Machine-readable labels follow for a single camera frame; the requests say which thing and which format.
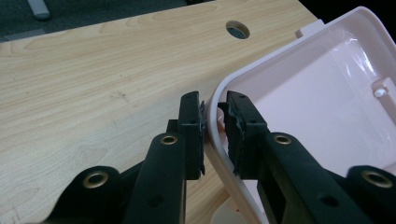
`white plastic panel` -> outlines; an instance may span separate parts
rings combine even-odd
[[[214,164],[215,169],[232,179],[224,174],[232,166],[224,156],[226,147],[219,146],[219,116],[214,118],[213,111],[227,91],[239,91],[258,107],[271,132],[297,137],[324,168],[345,175],[349,167],[366,164],[394,173],[396,125],[390,115],[396,111],[387,111],[372,88],[384,77],[396,83],[395,45],[371,11],[356,8],[316,35],[225,78],[207,114],[216,153],[206,154],[212,161],[221,158],[228,171]],[[223,182],[232,197],[242,194],[263,212],[254,182]],[[247,211],[244,203],[238,205]]]

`dark floor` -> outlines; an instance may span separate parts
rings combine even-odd
[[[393,41],[396,39],[395,7],[389,0],[299,0],[317,18],[325,23],[347,13],[355,7],[363,6],[372,10],[387,28]]]
[[[389,0],[300,0],[315,16],[332,21],[357,6],[370,8],[396,36]],[[48,21],[35,20],[27,0],[0,0],[0,42],[186,6],[186,0],[46,0]]]
[[[0,0],[0,42],[187,5],[185,0],[46,0],[46,4],[51,18],[37,21],[27,0]]]

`grey object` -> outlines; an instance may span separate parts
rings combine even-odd
[[[44,21],[50,18],[50,12],[44,0],[27,0],[27,2],[37,20]]]

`wood grain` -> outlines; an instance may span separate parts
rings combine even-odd
[[[315,19],[297,0],[219,0],[2,43],[0,223],[43,220],[86,168],[142,161],[182,94],[209,99]],[[229,35],[227,21],[250,37]],[[209,223],[229,197],[205,163],[188,184],[188,223]]]

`cable hole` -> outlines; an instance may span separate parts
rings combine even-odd
[[[247,39],[250,36],[250,31],[240,21],[228,21],[225,25],[228,33],[238,39]]]

